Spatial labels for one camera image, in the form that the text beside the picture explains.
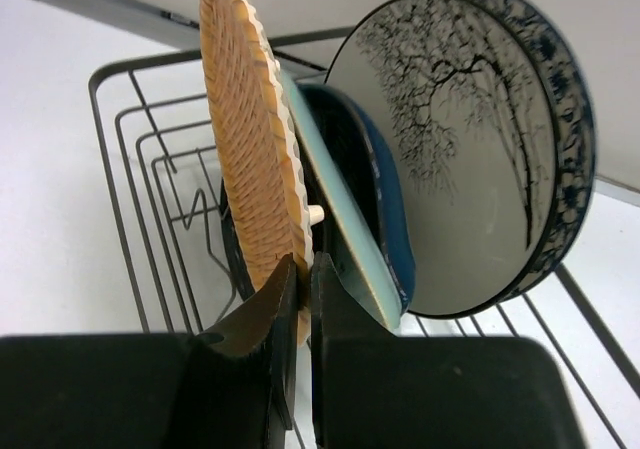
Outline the blue floral rimmed plate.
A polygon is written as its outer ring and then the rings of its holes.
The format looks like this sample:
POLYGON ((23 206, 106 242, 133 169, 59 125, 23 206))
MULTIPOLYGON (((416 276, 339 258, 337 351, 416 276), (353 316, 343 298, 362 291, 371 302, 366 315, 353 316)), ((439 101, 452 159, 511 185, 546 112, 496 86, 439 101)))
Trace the blue floral rimmed plate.
POLYGON ((589 209, 596 172, 597 136, 588 85, 571 46, 552 20, 528 0, 473 0, 504 19, 534 60, 559 123, 558 208, 541 254, 524 279, 506 295, 520 296, 556 269, 573 245, 589 209))

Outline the dark blue leaf-shaped dish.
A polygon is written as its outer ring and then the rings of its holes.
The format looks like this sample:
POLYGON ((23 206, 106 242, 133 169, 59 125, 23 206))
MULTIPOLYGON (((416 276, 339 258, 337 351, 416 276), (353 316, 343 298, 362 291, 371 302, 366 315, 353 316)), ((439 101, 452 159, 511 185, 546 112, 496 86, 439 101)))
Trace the dark blue leaf-shaped dish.
POLYGON ((391 150, 372 119, 343 92, 320 84, 298 89, 389 268, 404 313, 414 296, 416 263, 391 150))

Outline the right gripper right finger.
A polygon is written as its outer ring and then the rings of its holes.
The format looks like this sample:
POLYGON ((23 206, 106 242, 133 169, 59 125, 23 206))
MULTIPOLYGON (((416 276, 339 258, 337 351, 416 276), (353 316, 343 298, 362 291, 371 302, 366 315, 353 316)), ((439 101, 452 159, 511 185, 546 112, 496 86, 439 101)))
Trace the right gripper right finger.
POLYGON ((323 448, 581 448, 560 371, 520 337, 399 337, 315 257, 312 414, 323 448))

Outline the light green rectangular tray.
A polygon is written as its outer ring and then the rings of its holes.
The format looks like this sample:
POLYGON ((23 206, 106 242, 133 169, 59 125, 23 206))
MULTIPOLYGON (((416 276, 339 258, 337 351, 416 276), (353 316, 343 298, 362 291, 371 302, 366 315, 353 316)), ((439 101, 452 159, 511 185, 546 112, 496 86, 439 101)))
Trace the light green rectangular tray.
POLYGON ((326 251, 346 291, 385 329, 401 320, 401 300, 383 255, 329 153, 309 105, 288 73, 281 76, 298 142, 304 149, 329 220, 326 251))

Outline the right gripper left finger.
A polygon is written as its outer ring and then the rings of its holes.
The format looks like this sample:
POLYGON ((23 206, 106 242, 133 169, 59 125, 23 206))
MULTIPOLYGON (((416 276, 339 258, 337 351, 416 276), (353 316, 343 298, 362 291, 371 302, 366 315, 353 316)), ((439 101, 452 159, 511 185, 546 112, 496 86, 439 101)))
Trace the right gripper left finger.
POLYGON ((280 448, 292 426, 297 270, 207 331, 1 341, 5 448, 280 448))

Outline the cream plate with tree pattern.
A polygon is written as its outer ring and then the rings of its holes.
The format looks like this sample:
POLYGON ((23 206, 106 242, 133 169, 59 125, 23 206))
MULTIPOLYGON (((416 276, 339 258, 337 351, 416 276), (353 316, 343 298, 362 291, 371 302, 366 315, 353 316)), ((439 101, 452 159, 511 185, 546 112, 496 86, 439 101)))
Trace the cream plate with tree pattern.
POLYGON ((346 37, 326 82, 391 151, 410 310, 465 316, 514 290, 549 232, 558 166, 550 97, 516 33, 471 0, 390 0, 346 37))

